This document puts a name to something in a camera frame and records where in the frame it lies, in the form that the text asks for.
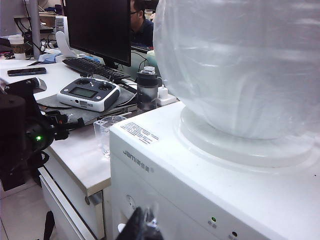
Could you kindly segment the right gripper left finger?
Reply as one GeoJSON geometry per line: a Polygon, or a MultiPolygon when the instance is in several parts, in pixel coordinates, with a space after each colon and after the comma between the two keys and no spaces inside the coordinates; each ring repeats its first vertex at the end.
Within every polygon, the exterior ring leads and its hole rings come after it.
{"type": "Polygon", "coordinates": [[[117,236],[117,240],[143,240],[144,239],[144,211],[137,207],[124,229],[117,236]]]}

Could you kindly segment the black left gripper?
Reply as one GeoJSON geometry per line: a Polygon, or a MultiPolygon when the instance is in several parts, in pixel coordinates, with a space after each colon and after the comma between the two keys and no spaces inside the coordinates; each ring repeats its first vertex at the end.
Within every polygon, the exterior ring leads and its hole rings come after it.
{"type": "Polygon", "coordinates": [[[77,122],[68,123],[67,115],[61,114],[58,110],[48,111],[44,116],[48,121],[50,132],[56,141],[67,139],[69,130],[75,130],[85,126],[82,117],[78,118],[77,122]]]}

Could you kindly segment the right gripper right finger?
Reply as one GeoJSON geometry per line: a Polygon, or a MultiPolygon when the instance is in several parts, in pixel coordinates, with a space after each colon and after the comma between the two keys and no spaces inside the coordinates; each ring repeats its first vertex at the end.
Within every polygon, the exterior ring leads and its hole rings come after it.
{"type": "Polygon", "coordinates": [[[145,240],[164,240],[164,237],[158,226],[158,221],[150,208],[144,213],[144,239],[145,240]]]}

